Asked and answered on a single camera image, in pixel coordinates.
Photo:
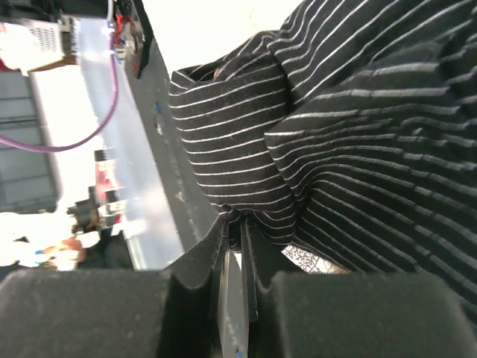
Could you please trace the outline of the black pinstriped underwear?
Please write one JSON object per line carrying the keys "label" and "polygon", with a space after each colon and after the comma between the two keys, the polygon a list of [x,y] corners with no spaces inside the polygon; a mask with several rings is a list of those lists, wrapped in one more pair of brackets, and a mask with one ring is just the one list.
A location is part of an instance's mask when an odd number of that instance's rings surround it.
{"label": "black pinstriped underwear", "polygon": [[168,102],[233,250],[434,274],[476,321],[474,1],[304,1]]}

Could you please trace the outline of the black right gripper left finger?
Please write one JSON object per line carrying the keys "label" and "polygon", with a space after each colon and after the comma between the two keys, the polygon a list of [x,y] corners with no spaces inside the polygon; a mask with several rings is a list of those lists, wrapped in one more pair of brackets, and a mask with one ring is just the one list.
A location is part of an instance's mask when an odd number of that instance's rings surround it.
{"label": "black right gripper left finger", "polygon": [[228,227],[160,271],[16,271],[1,282],[3,357],[220,357]]}

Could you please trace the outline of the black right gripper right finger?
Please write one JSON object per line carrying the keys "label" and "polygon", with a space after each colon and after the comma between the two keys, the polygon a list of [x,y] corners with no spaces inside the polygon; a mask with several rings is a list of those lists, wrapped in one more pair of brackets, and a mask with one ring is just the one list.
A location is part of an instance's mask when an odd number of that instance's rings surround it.
{"label": "black right gripper right finger", "polygon": [[474,357],[457,298],[429,274],[308,274],[241,223],[250,357]]}

